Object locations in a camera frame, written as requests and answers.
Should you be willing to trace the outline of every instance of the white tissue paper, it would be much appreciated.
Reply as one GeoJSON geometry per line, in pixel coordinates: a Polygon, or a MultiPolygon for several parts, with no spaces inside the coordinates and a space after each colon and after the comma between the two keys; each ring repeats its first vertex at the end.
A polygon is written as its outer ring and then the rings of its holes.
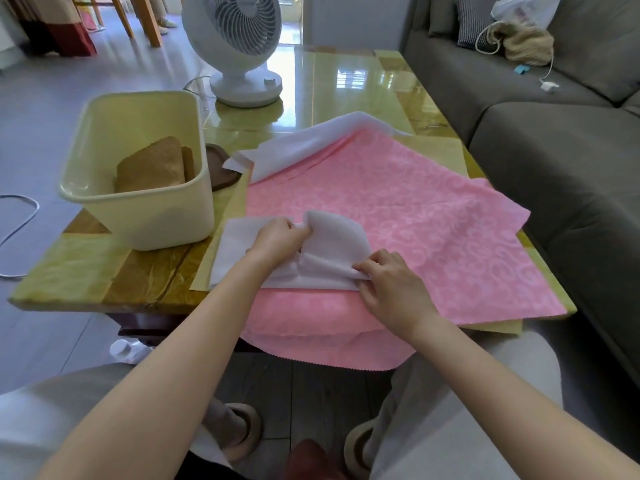
{"type": "Polygon", "coordinates": [[[366,112],[351,112],[297,133],[270,139],[255,150],[235,152],[222,168],[245,173],[253,165],[251,183],[254,184],[360,129],[380,131],[391,136],[407,134],[366,112]]]}
{"type": "MultiPolygon", "coordinates": [[[[272,219],[241,217],[227,221],[211,270],[210,288],[222,281],[252,247],[258,231],[272,219]]],[[[308,210],[302,225],[310,226],[313,234],[297,256],[272,272],[263,288],[357,290],[356,280],[370,279],[351,267],[371,255],[371,246],[360,224],[338,214],[308,210]]]]}

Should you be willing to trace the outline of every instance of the person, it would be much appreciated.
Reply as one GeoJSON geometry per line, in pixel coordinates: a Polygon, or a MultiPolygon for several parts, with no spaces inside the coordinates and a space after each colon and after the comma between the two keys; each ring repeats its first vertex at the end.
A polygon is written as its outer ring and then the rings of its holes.
{"type": "MultiPolygon", "coordinates": [[[[283,217],[269,222],[136,367],[87,369],[0,396],[3,477],[242,478],[228,459],[256,446],[259,416],[211,398],[261,284],[310,233],[283,217]]],[[[396,370],[378,418],[349,434],[354,476],[640,478],[638,464],[562,410],[558,364],[539,335],[474,341],[439,315],[397,253],[379,250],[354,268],[371,277],[360,283],[365,306],[417,351],[396,370]]],[[[304,441],[285,478],[346,476],[304,441]]]]}
{"type": "MultiPolygon", "coordinates": [[[[136,0],[129,1],[131,1],[131,5],[133,6],[133,11],[136,16],[140,18],[140,7],[137,6],[136,0]]],[[[166,0],[149,0],[149,5],[151,5],[151,11],[156,18],[160,35],[167,35],[167,33],[169,33],[168,29],[178,28],[176,23],[173,23],[166,17],[166,0]]]]}

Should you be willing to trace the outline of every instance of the hand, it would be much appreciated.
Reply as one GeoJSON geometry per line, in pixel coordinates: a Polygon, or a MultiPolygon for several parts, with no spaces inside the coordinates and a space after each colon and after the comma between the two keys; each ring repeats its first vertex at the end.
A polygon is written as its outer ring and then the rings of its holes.
{"type": "Polygon", "coordinates": [[[380,249],[353,268],[371,276],[370,282],[360,282],[367,309],[405,342],[411,343],[422,325],[440,318],[424,282],[400,254],[380,249]]]}
{"type": "Polygon", "coordinates": [[[271,269],[275,269],[292,258],[310,235],[310,227],[296,228],[286,217],[276,217],[260,229],[247,255],[258,256],[271,269]]]}

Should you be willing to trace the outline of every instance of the cream plastic container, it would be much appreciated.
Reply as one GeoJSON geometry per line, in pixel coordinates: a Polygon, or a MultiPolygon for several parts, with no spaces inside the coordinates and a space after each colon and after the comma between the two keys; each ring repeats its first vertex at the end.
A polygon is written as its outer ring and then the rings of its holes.
{"type": "Polygon", "coordinates": [[[155,91],[91,101],[76,130],[59,192],[82,204],[135,250],[206,238],[214,227],[213,196],[197,97],[186,91],[155,91]],[[113,193],[118,163],[166,136],[179,138],[193,151],[196,177],[172,187],[113,193]]]}

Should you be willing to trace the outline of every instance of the white plastic bag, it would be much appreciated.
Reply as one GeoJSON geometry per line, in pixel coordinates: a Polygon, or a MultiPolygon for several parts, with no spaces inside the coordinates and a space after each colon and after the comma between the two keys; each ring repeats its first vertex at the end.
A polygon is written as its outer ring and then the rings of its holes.
{"type": "Polygon", "coordinates": [[[498,0],[491,16],[494,20],[536,25],[546,29],[553,20],[560,0],[498,0]]]}

